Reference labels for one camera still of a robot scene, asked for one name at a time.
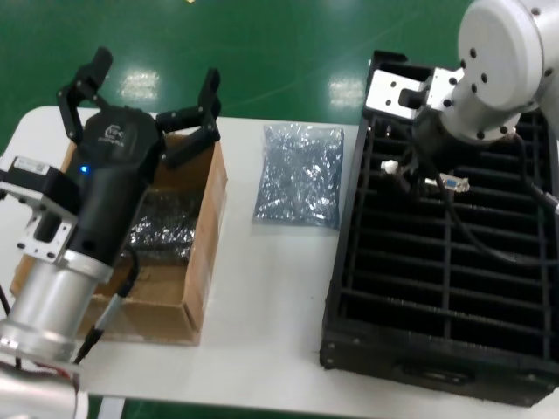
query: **black cable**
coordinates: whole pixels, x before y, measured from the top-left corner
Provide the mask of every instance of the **black cable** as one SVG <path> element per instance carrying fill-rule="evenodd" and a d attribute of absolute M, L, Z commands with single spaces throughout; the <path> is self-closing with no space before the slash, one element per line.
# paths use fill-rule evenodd
<path fill-rule="evenodd" d="M 460 219 L 458 213 L 454 209 L 454 205 L 451 201 L 451 198 L 448 194 L 448 191 L 445 189 L 445 185 L 443 184 L 443 180 L 440 177 L 440 173 L 438 172 L 437 168 L 435 167 L 432 159 L 429 155 L 424 151 L 423 147 L 417 142 L 413 141 L 411 137 L 408 135 L 405 128 L 401 127 L 397 122 L 393 122 L 393 124 L 398 128 L 400 134 L 413 145 L 413 147 L 418 152 L 418 155 L 421 159 L 421 162 L 427 167 L 427 170 L 430 172 L 429 176 L 431 176 L 435 182 L 437 183 L 438 190 L 442 197 L 443 203 L 445 205 L 446 210 L 451 216 L 451 219 L 454 221 L 454 225 L 456 228 L 464 235 L 464 237 L 472 244 L 481 254 L 486 255 L 496 261 L 506 263 L 506 264 L 514 264 L 517 266 L 525 266 L 525 267 L 540 267 L 542 265 L 545 266 L 558 266 L 559 260 L 546 260 L 541 261 L 535 258 L 529 258 L 522 255 L 515 255 L 513 253 L 507 253 L 505 251 L 498 251 L 496 249 L 492 249 L 481 242 L 471 231 L 466 227 L 466 225 Z M 525 187 L 530 192 L 530 195 L 535 198 L 538 204 L 540 205 L 549 205 L 549 202 L 543 196 L 547 196 L 544 192 L 542 192 L 539 188 L 537 188 L 532 182 L 528 180 L 528 173 L 526 169 L 526 145 L 524 144 L 524 140 L 518 135 L 514 135 L 515 142 L 519 145 L 520 149 L 520 163 L 521 163 L 521 180 Z"/>
<path fill-rule="evenodd" d="M 130 255 L 132 259 L 132 267 L 128 272 L 128 275 L 125 281 L 119 287 L 119 290 L 113 296 L 111 301 L 109 302 L 105 312 L 101 314 L 97 322 L 89 329 L 87 335 L 84 339 L 84 343 L 78 350 L 76 354 L 76 359 L 74 360 L 74 364 L 78 365 L 83 359 L 89 354 L 92 348 L 99 342 L 103 333 L 105 332 L 105 327 L 111 322 L 113 319 L 114 314 L 118 311 L 122 300 L 124 300 L 132 288 L 134 287 L 135 281 L 138 278 L 138 273 L 140 272 L 140 264 L 138 263 L 138 255 L 136 254 L 135 250 L 130 246 L 130 244 L 126 244 L 124 249 Z"/>
<path fill-rule="evenodd" d="M 3 293 L 2 286 L 0 285 L 0 301 L 2 301 L 2 308 L 6 313 L 6 317 L 10 314 L 10 303 L 6 298 L 6 294 Z M 21 369 L 21 358 L 16 357 L 16 368 Z"/>

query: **brown cardboard box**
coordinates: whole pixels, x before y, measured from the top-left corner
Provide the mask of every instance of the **brown cardboard box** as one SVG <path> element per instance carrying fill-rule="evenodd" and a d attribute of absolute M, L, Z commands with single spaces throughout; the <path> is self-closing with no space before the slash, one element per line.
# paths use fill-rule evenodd
<path fill-rule="evenodd" d="M 168 135 L 167 138 L 172 143 L 183 137 Z M 62 170 L 66 170 L 74 149 L 73 144 L 68 148 Z M 168 171 L 163 166 L 157 169 L 152 189 L 204 190 L 190 261 L 188 266 L 141 261 L 135 287 L 106 330 L 104 339 L 198 343 L 216 258 L 226 183 L 227 174 L 219 142 L 178 170 Z M 33 263 L 33 258 L 22 257 L 10 288 L 14 295 L 19 294 Z M 128 269 L 126 265 L 115 267 L 108 284 L 97 287 L 79 336 L 84 336 L 103 313 Z"/>

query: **three-finger robotic hand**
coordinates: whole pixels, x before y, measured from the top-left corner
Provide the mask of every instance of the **three-finger robotic hand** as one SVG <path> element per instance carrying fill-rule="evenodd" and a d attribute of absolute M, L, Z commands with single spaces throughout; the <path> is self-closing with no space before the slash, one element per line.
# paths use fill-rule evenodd
<path fill-rule="evenodd" d="M 382 165 L 397 188 L 412 197 L 437 188 L 467 192 L 468 180 L 447 172 L 496 141 L 514 141 L 521 187 L 559 213 L 559 201 L 528 179 L 524 141 L 515 132 L 521 113 L 539 107 L 559 134 L 558 39 L 556 0 L 477 0 L 459 29 L 461 68 L 436 68 L 426 81 L 376 70 L 364 112 L 412 125 L 411 135 L 395 125 L 412 145 L 400 161 Z"/>
<path fill-rule="evenodd" d="M 0 197 L 13 196 L 32 209 L 14 245 L 35 259 L 9 315 L 0 321 L 0 351 L 50 370 L 24 371 L 20 361 L 19 367 L 0 362 L 0 417 L 70 418 L 83 410 L 87 398 L 78 382 L 67 377 L 132 288 L 134 252 L 129 250 L 135 268 L 71 362 L 95 287 L 110 279 L 160 162 L 177 168 L 220 138 L 217 70 L 208 71 L 196 106 L 153 118 L 101 97 L 98 91 L 112 61 L 111 53 L 100 48 L 57 93 L 66 135 L 76 146 L 65 173 L 25 156 L 0 171 Z M 83 100 L 100 109 L 84 127 L 78 114 Z M 172 147 L 166 144 L 165 133 L 191 127 L 199 129 Z"/>

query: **green epoxy floor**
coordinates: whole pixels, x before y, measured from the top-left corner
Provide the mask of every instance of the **green epoxy floor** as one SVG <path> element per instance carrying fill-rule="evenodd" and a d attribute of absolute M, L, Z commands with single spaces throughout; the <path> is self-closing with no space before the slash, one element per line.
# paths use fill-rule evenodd
<path fill-rule="evenodd" d="M 208 66 L 222 74 L 223 116 L 356 124 L 375 49 L 457 65 L 469 0 L 98 0 L 0 2 L 0 150 L 19 120 L 99 45 L 114 64 L 102 93 L 162 111 L 194 104 Z M 125 417 L 259 413 L 128 402 Z"/>

